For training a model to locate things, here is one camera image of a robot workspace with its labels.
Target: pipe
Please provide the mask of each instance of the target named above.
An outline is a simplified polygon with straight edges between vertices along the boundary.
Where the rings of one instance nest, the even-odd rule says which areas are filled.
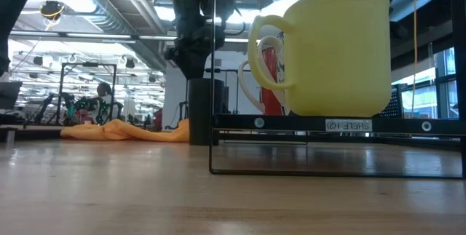
[[[139,11],[139,13],[144,18],[144,20],[151,26],[151,28],[155,32],[158,32],[160,28],[157,27],[157,24],[155,23],[155,21],[147,14],[147,12],[141,7],[141,5],[136,0],[130,0],[130,1],[131,3],[133,3],[134,7]]]
[[[162,21],[160,20],[159,16],[158,16],[157,13],[155,12],[154,6],[149,5],[149,3],[147,3],[147,0],[139,0],[139,2],[140,2],[140,3],[143,5],[143,7],[147,10],[147,12],[149,13],[149,15],[151,15],[152,19],[153,19],[154,22],[157,24],[157,26],[159,26],[159,28],[160,28],[159,32],[165,33],[164,28],[163,28]]]
[[[136,34],[136,30],[123,18],[118,10],[110,3],[109,0],[70,0],[79,7],[83,1],[91,1],[96,6],[96,14],[98,16],[86,17],[88,21],[93,23],[104,33],[119,33],[119,34]],[[141,56],[143,62],[150,68],[164,71],[166,67],[165,60],[157,52],[149,49],[142,41],[137,41],[134,44],[125,44]]]

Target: ceiling duct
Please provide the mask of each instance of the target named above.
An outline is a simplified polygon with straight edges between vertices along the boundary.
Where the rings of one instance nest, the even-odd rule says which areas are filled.
[[[104,33],[113,34],[136,34],[136,30],[121,16],[109,0],[69,0],[78,3],[91,1],[95,10],[86,16],[86,19],[101,29]],[[165,70],[165,61],[154,51],[149,49],[143,42],[125,44],[134,51],[140,59],[151,69]]]

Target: label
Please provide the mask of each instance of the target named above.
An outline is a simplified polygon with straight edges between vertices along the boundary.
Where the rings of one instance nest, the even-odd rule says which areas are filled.
[[[326,119],[325,131],[328,132],[372,132],[370,119]]]

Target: window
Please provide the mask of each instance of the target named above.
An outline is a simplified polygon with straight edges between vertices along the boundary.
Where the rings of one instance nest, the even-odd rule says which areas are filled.
[[[446,75],[455,74],[457,70],[454,65],[454,48],[445,50],[444,54],[446,64]]]
[[[449,118],[457,119],[459,118],[458,114],[458,94],[457,94],[457,82],[450,81],[449,85],[449,96],[448,96],[448,106],[449,106]]]
[[[413,91],[401,93],[404,117],[411,118]],[[416,89],[414,96],[414,118],[437,119],[437,90],[435,85]]]
[[[396,85],[396,84],[412,85],[413,79],[414,79],[414,75],[407,76],[406,78],[393,82],[392,85]],[[434,80],[434,79],[435,79],[435,67],[416,73],[416,83],[420,83],[420,82],[428,81],[428,80]]]

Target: orange cable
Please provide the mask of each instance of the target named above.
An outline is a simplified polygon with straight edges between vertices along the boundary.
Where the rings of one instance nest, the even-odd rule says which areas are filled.
[[[414,96],[416,94],[417,73],[417,2],[414,0],[414,76],[413,76],[413,99],[411,102],[411,118],[414,118]]]

